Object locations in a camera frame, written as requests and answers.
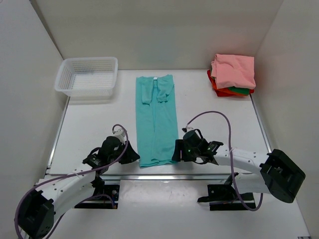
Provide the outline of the teal t shirt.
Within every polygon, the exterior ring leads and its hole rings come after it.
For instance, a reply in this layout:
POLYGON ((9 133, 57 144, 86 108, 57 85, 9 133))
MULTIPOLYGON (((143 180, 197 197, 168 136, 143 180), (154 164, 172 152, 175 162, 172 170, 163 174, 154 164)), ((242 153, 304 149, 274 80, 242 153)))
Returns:
POLYGON ((173 164, 178 139, 172 75, 136 78, 136 130, 140 168, 173 164))

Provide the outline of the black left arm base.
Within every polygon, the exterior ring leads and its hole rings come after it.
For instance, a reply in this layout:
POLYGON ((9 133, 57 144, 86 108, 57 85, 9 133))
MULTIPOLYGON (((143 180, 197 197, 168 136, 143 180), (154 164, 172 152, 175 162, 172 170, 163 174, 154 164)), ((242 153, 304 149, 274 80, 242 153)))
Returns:
POLYGON ((99 179, 93 184, 93 195, 75 206, 76 209, 110 209, 118 208, 119 184, 107 184, 99 179))

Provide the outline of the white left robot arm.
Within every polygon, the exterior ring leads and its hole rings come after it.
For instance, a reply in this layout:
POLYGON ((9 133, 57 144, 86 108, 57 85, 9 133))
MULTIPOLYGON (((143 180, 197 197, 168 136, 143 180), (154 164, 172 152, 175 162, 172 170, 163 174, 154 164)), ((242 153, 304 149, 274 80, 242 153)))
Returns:
POLYGON ((32 239, 42 239, 52 230, 58 217, 86 198, 104 194, 101 175, 113 163, 128 164, 140 156, 130 142, 107 137, 94 148, 71 174, 39 183, 18 205, 14 223, 32 239))

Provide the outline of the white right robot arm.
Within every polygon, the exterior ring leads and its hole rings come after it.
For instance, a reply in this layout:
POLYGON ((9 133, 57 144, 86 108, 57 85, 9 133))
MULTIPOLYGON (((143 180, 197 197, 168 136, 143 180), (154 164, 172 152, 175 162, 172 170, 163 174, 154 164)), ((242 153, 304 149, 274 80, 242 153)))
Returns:
POLYGON ((279 149, 268 154, 230 149, 222 142, 207 142, 200 130, 194 129, 175 141, 172 160, 196 162, 198 158, 201 165, 212 163, 247 171, 231 173, 225 183, 223 193, 232 200, 244 193, 267 193, 292 203, 306 178, 303 170, 279 149))

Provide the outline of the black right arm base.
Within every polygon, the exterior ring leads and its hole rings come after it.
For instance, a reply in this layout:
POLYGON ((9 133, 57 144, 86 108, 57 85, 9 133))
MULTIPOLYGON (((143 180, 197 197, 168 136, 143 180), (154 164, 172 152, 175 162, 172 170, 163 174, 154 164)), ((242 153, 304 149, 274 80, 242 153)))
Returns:
POLYGON ((235 189, 228 184, 208 184, 207 196, 197 199, 198 203, 208 203, 210 211, 246 211, 235 189))

